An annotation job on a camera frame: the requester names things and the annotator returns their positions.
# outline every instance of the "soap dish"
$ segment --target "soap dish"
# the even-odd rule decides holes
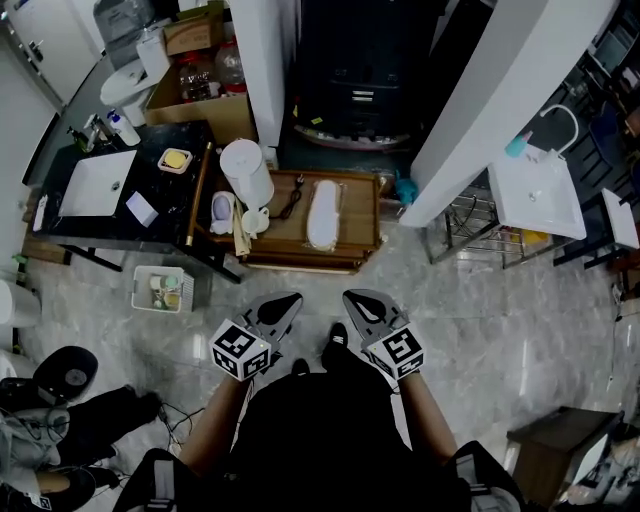
[[[164,159],[166,158],[167,153],[169,151],[175,151],[177,153],[182,153],[184,156],[187,157],[187,159],[185,160],[185,162],[182,165],[182,167],[180,167],[179,169],[175,169],[174,167],[169,167],[168,165],[164,164]],[[172,172],[174,174],[182,174],[182,173],[184,173],[184,171],[187,170],[187,167],[189,167],[189,164],[191,163],[191,160],[193,160],[193,155],[189,151],[185,151],[183,149],[176,149],[176,148],[167,148],[167,149],[164,150],[164,153],[162,153],[162,156],[160,157],[160,160],[158,160],[158,169],[160,169],[161,171]]]

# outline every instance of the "door handle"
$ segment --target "door handle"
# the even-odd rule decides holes
[[[42,52],[40,51],[40,45],[44,43],[44,40],[40,41],[38,44],[36,44],[35,41],[31,41],[29,43],[29,49],[31,50],[31,53],[33,53],[33,56],[35,57],[35,59],[38,62],[42,62],[42,59],[44,59],[44,56],[42,55]]]

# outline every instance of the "white sink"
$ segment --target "white sink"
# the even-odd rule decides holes
[[[73,170],[58,215],[60,217],[110,217],[113,215],[135,156],[135,151],[126,151],[80,160]]]
[[[503,153],[488,166],[498,219],[504,226],[582,240],[587,233],[567,163],[545,155],[527,145],[519,158]]]

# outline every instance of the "person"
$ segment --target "person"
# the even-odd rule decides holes
[[[326,373],[311,373],[299,359],[290,375],[256,393],[233,449],[250,383],[226,377],[179,462],[151,450],[114,511],[142,510],[145,504],[148,510],[247,509],[270,502],[305,509],[354,504],[468,511],[486,510],[482,500],[489,496],[496,511],[522,509],[517,486],[478,443],[458,449],[419,372],[397,386],[409,449],[395,426],[392,387],[349,350],[343,324],[332,327],[322,365]],[[169,492],[158,484],[166,479],[158,476],[158,461],[173,461]],[[159,488],[164,494],[158,498]]]

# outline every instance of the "black marble table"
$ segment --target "black marble table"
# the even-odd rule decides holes
[[[220,246],[198,233],[194,234],[191,246],[186,244],[191,206],[205,148],[208,142],[214,142],[208,123],[194,121],[144,126],[137,131],[142,141],[131,148],[124,145],[104,145],[96,147],[90,154],[81,152],[73,145],[60,149],[40,193],[40,198],[45,195],[48,197],[42,227],[34,231],[33,235],[115,271],[122,269],[95,256],[95,249],[166,254],[183,252],[205,263],[223,277],[239,283],[240,278],[224,268],[224,250]],[[169,147],[187,150],[193,155],[191,164],[183,174],[158,169],[158,160]],[[112,216],[58,215],[73,170],[80,160],[134,149],[137,153]],[[220,172],[215,154],[212,154],[209,165],[209,174]],[[158,217],[148,228],[140,224],[126,206],[134,192],[139,192],[158,212]]]

